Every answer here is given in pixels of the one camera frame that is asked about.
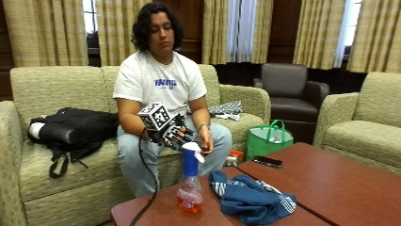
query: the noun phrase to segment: man's right arm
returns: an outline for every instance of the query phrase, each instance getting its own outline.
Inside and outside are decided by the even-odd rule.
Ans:
[[[148,139],[146,133],[142,133],[145,125],[137,115],[140,111],[140,102],[116,98],[117,116],[120,125],[126,133],[140,136]]]

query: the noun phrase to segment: blue jeans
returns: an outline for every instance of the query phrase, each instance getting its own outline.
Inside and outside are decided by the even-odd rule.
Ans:
[[[198,141],[198,130],[192,122],[190,117],[186,117],[185,125],[192,131],[194,131],[194,134],[190,136],[190,138],[193,141]],[[216,123],[210,124],[209,129],[212,131],[214,152],[205,156],[204,163],[200,163],[200,175],[221,169],[231,148],[231,135],[229,130],[222,125]],[[156,190],[154,179],[140,160],[137,146],[138,136],[125,133],[121,126],[118,126],[116,140],[117,160],[126,183],[136,197],[149,195]],[[141,140],[140,148],[142,150],[142,158],[146,162],[146,165],[156,178],[158,178],[157,158],[164,146],[158,146],[157,143]]]

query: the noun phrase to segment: cell phone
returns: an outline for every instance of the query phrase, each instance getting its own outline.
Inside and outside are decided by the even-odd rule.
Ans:
[[[261,163],[261,164],[263,164],[269,167],[273,167],[273,168],[279,168],[281,165],[283,164],[283,161],[277,160],[274,158],[263,157],[263,156],[259,156],[259,155],[254,155],[251,161],[257,162],[257,163]]]

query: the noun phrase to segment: black bag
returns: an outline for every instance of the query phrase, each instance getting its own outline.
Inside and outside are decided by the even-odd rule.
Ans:
[[[32,119],[28,137],[33,142],[46,145],[53,152],[49,169],[52,178],[65,174],[70,160],[88,168],[80,159],[101,148],[105,139],[116,136],[117,125],[117,113],[72,107],[61,108],[50,116]],[[56,173],[57,160],[61,157],[64,162],[60,172]]]

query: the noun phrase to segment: green shopping bag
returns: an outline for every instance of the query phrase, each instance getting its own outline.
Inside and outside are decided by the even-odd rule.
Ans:
[[[285,123],[274,120],[267,126],[258,125],[250,127],[246,137],[246,160],[254,155],[265,155],[293,144],[293,136],[285,130]]]

